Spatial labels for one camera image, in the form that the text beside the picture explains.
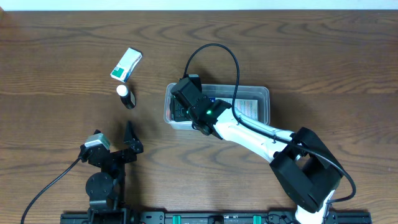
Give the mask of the blue fever patch box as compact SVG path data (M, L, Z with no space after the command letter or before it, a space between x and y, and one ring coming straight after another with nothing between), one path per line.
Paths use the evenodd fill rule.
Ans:
M257 100L236 99L235 107L251 119L255 119L256 121L258 120Z

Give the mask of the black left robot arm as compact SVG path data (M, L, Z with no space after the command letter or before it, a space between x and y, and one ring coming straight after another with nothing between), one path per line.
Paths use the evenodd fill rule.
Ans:
M86 182L85 190L90 198L88 218L85 223L136 223L136 214L125 204L125 165L137 160L144 151L130 121L126 124L124 144L127 148L111 152L110 141L99 130L80 146L79 158L100 172Z

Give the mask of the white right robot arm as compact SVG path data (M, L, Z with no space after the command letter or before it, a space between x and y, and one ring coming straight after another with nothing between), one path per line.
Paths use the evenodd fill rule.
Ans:
M343 169L312 130L301 128L294 133L260 123L231 103L212 101L189 78L180 80L170 92L204 135L235 142L269 162L283 190L297 204L298 223L323 223Z

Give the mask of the white green medicine box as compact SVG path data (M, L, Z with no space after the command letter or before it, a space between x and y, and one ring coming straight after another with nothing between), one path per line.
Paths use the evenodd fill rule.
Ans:
M113 79L126 83L135 66L142 58L142 53L132 48L128 48L121 57L118 64L110 73Z

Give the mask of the dark bottle white cap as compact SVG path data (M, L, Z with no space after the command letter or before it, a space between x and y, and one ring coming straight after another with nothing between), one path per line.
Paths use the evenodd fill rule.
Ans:
M131 110L136 106L136 98L126 85L117 86L116 92L127 109Z

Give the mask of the red medicine box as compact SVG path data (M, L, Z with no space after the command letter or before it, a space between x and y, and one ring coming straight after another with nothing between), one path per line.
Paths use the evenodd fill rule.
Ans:
M166 118L171 121L172 120L172 100L169 100L167 103L167 109L166 109Z

